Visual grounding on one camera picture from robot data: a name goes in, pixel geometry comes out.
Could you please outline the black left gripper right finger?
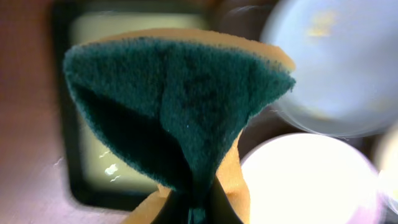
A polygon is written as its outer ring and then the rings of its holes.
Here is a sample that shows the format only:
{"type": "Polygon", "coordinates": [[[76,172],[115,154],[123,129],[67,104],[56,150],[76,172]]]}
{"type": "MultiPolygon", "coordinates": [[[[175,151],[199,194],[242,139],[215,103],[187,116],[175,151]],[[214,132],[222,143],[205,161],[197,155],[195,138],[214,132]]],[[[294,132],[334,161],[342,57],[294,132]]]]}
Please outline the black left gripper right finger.
{"type": "Polygon", "coordinates": [[[229,203],[217,177],[206,196],[206,216],[209,224],[243,224],[229,203]]]}

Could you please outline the green yellow scrub sponge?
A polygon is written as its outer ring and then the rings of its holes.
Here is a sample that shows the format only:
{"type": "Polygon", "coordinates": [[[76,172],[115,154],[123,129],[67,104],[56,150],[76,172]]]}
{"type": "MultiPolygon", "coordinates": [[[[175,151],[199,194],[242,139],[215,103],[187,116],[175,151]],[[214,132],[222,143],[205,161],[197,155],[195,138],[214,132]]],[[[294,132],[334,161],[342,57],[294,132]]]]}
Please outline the green yellow scrub sponge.
{"type": "Polygon", "coordinates": [[[94,135],[158,183],[126,223],[151,223],[171,191],[189,201],[188,223],[208,223],[215,177],[248,223],[239,138],[294,87],[294,68],[279,47],[199,29],[114,35],[76,45],[63,60],[70,95],[94,135]]]}

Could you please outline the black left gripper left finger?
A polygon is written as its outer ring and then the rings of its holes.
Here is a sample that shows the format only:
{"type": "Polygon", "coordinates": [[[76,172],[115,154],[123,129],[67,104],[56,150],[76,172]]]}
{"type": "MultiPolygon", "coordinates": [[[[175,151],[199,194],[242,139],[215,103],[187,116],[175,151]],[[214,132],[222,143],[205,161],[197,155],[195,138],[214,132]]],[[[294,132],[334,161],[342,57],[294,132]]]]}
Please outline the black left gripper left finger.
{"type": "Polygon", "coordinates": [[[187,224],[189,201],[184,194],[171,191],[151,224],[187,224]]]}

